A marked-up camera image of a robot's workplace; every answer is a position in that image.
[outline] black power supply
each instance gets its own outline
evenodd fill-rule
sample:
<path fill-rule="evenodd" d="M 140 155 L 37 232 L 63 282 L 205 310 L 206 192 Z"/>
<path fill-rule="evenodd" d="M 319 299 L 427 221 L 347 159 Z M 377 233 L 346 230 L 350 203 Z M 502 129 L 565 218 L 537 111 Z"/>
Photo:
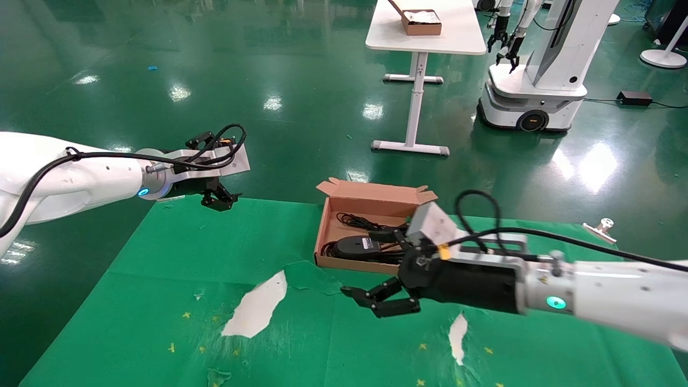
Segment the black power supply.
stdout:
<path fill-rule="evenodd" d="M 620 92 L 616 99 L 622 105 L 650 106 L 652 97 L 647 92 Z"/>
<path fill-rule="evenodd" d="M 332 253 L 337 258 L 370 261 L 380 258 L 380 243 L 367 236 L 348 236 L 334 243 Z"/>

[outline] cardboard box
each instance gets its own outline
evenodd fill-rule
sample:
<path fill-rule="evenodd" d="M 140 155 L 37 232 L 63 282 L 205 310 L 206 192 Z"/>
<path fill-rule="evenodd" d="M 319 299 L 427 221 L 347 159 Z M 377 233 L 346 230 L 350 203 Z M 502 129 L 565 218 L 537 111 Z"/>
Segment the cardboard box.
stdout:
<path fill-rule="evenodd" d="M 389 275 L 396 275 L 397 265 L 343 260 L 320 255 L 323 245 L 327 242 L 337 241 L 347 236 L 366 235 L 365 230 L 345 226 L 339 222 L 337 214 L 351 213 L 371 222 L 396 226 L 406 222 L 406 218 L 412 216 L 418 206 L 437 199 L 434 192 L 425 191 L 426 185 L 418 188 L 397 187 L 330 178 L 329 181 L 323 181 L 316 188 L 327 194 L 327 198 L 320 219 L 318 239 L 315 243 L 315 264 L 334 269 L 370 271 Z"/>
<path fill-rule="evenodd" d="M 406 31 L 406 35 L 409 36 L 418 36 L 418 35 L 439 35 L 442 33 L 442 22 L 440 21 L 439 23 L 412 23 L 410 22 L 409 18 L 406 17 L 404 12 L 421 12 L 421 11 L 426 11 L 426 12 L 432 12 L 437 16 L 437 12 L 433 9 L 411 9 L 410 3 L 405 5 L 401 0 L 389 0 L 391 3 L 391 6 L 394 7 L 396 12 L 399 12 L 399 15 L 401 15 L 401 23 L 404 26 L 404 31 Z"/>

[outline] green mat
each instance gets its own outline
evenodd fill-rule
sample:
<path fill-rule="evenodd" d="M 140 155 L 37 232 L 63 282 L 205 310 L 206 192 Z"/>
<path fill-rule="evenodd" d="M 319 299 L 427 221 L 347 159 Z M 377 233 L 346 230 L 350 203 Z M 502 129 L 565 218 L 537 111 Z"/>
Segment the green mat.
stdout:
<path fill-rule="evenodd" d="M 321 210 L 251 199 L 225 213 L 200 207 L 198 198 L 156 204 L 21 385 L 687 385 L 668 348 L 568 316 L 423 300 L 419 314 L 378 320 L 336 290 L 370 287 L 384 275 L 310 264 Z M 572 224 L 504 224 L 596 242 Z M 530 239 L 533 253 L 551 249 L 613 259 Z M 290 287 L 270 325 L 252 339 L 222 337 L 241 297 L 282 268 Z M 469 323 L 463 366 L 447 338 L 460 313 Z"/>

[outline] green floor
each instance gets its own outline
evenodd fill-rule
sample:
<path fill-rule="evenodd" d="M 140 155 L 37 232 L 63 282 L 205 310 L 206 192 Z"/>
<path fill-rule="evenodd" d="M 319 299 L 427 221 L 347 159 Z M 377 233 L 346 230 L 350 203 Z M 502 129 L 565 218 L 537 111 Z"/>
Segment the green floor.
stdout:
<path fill-rule="evenodd" d="M 373 153 L 372 140 L 403 139 L 411 91 L 381 81 L 408 71 L 410 54 L 365 48 L 374 3 L 0 1 L 0 130 L 135 151 L 178 148 L 239 122 L 252 171 L 226 183 L 251 198 L 321 202 L 314 186 L 336 176 L 429 185 L 448 209 L 459 191 L 478 188 L 492 191 L 508 218 L 606 216 L 621 249 L 684 258 L 671 245 L 688 229 L 688 109 L 585 103 L 565 137 L 496 132 L 475 119 L 493 55 L 431 55 L 429 74 L 446 83 L 426 87 L 418 140 L 447 145 L 452 156 Z M 528 36 L 524 54 L 538 32 Z M 588 96 L 647 90 L 688 103 L 686 70 L 638 60 L 651 40 L 639 23 L 609 28 L 585 79 Z M 21 380 L 149 208 L 132 199 L 21 234 L 34 249 L 0 265 L 0 386 Z M 479 204 L 466 212 L 490 215 Z"/>

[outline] white torn patch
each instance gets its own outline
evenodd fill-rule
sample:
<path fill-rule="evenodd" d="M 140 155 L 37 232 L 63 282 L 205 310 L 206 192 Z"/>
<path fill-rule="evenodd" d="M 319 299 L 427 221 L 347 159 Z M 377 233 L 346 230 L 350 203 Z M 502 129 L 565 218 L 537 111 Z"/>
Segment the white torn patch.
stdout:
<path fill-rule="evenodd" d="M 463 313 L 456 317 L 449 329 L 449 344 L 451 345 L 451 355 L 456 359 L 456 364 L 464 365 L 464 349 L 461 347 L 464 336 L 469 330 L 469 322 L 466 321 Z"/>
<path fill-rule="evenodd" d="M 222 330 L 223 336 L 251 338 L 270 323 L 272 312 L 287 295 L 287 278 L 284 270 L 258 285 L 241 299 L 234 315 Z"/>

